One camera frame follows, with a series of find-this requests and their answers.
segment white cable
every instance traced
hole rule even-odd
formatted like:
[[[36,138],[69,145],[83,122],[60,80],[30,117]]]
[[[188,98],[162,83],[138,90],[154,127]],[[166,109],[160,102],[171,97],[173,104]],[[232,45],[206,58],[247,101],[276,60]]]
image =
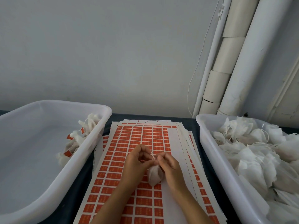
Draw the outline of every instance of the white cable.
[[[210,21],[209,27],[208,27],[208,29],[207,29],[207,33],[208,33],[209,29],[210,29],[210,26],[211,26],[211,23],[212,23],[213,17],[214,17],[214,15],[215,15],[215,12],[216,12],[216,10],[217,10],[218,3],[219,3],[219,0],[218,0],[218,2],[217,2],[217,5],[216,5],[216,8],[215,8],[215,11],[214,11],[214,13],[213,13],[213,16],[212,16],[212,18],[211,18],[211,21]],[[191,78],[191,80],[190,80],[190,82],[189,82],[189,86],[188,86],[188,93],[187,93],[187,105],[188,105],[188,111],[189,111],[189,113],[190,113],[190,115],[191,115],[191,116],[192,116],[192,113],[190,112],[190,109],[189,109],[189,101],[188,101],[189,90],[190,90],[190,84],[191,84],[191,81],[192,81],[192,79],[193,79],[193,77],[194,77],[194,75],[195,75],[196,69],[197,69],[197,67],[198,67],[199,60],[200,60],[200,56],[202,55],[202,51],[204,50],[204,42],[203,42],[203,45],[202,45],[202,50],[200,51],[200,55],[199,55],[199,58],[198,58],[198,62],[197,62],[197,65],[196,65],[195,71],[194,71],[194,73],[193,73],[193,76],[192,76],[192,78]]]

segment white plastic tub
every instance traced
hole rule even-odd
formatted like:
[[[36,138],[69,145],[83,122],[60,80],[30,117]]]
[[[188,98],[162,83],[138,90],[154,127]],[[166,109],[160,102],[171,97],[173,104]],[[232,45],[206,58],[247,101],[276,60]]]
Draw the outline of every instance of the white plastic tub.
[[[210,131],[218,131],[225,119],[234,120],[236,117],[223,115],[200,114],[196,121],[200,126],[199,140],[209,158],[227,196],[230,199],[240,221],[243,224],[270,224],[261,213],[240,181],[237,173],[224,155],[224,152],[215,142]],[[265,129],[269,123],[254,119],[259,128]]]
[[[67,135],[88,114],[101,118],[62,169],[56,154],[63,152]],[[105,123],[105,105],[68,101],[37,101],[0,116],[0,223],[35,224],[59,205],[77,177]]]

